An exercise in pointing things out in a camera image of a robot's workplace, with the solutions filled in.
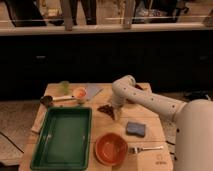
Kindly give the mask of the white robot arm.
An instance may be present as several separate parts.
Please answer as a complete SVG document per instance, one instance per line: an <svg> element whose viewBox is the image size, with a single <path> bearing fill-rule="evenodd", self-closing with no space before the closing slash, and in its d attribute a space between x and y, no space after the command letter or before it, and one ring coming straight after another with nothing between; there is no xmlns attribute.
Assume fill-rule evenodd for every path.
<svg viewBox="0 0 213 171"><path fill-rule="evenodd" d="M128 99L176 123L173 171L213 171L213 101L190 102L137 89L126 75L112 83L111 104L121 108Z"/></svg>

